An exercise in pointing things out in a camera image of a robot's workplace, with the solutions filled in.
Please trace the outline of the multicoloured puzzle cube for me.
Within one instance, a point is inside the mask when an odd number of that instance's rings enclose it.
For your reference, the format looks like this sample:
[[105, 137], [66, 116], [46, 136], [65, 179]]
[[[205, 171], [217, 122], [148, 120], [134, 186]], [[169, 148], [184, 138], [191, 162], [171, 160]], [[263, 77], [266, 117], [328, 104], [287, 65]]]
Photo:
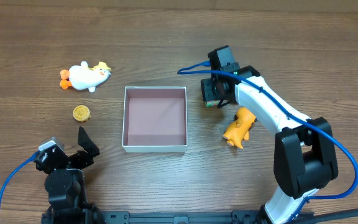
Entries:
[[221, 100], [206, 101], [205, 106], [207, 108], [212, 108], [212, 107], [220, 108], [221, 107]]

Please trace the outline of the white plush duck toy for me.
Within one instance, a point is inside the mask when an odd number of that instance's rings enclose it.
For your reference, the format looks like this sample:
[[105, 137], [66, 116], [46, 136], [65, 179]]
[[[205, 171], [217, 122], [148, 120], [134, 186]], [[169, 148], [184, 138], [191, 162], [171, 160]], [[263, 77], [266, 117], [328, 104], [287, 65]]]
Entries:
[[104, 83], [111, 75], [111, 68], [105, 62], [89, 67], [87, 61], [60, 71], [60, 87], [64, 90], [73, 87], [76, 90], [88, 90], [93, 93], [96, 87]]

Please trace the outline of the white box pink interior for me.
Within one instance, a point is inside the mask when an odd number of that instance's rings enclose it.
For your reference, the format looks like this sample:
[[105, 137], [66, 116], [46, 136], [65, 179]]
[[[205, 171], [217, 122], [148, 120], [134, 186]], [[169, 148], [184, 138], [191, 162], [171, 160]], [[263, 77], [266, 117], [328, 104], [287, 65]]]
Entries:
[[128, 153], [184, 153], [188, 146], [184, 86], [127, 86], [122, 146]]

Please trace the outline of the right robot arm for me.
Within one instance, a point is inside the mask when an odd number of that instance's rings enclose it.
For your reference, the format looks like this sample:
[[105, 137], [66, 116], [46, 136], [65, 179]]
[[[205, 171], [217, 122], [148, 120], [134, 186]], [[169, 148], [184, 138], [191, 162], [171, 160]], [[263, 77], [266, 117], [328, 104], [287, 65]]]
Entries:
[[217, 106], [235, 100], [241, 108], [224, 138], [240, 147], [248, 137], [252, 122], [260, 121], [275, 138], [273, 173], [278, 187], [261, 206], [257, 223], [293, 221], [314, 194], [338, 177], [336, 140], [324, 118], [311, 119], [280, 98], [253, 67], [238, 68], [203, 62], [203, 100]]

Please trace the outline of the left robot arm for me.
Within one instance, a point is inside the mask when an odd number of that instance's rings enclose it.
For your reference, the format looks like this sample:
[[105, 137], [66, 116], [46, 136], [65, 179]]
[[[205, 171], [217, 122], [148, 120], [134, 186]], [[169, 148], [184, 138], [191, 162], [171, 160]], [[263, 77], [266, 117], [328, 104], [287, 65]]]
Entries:
[[100, 209], [95, 203], [89, 203], [86, 196], [83, 169], [94, 164], [100, 151], [81, 126], [78, 145], [83, 149], [68, 156], [65, 146], [52, 137], [35, 153], [36, 169], [47, 174], [44, 186], [50, 206], [42, 215], [42, 223], [106, 223]]

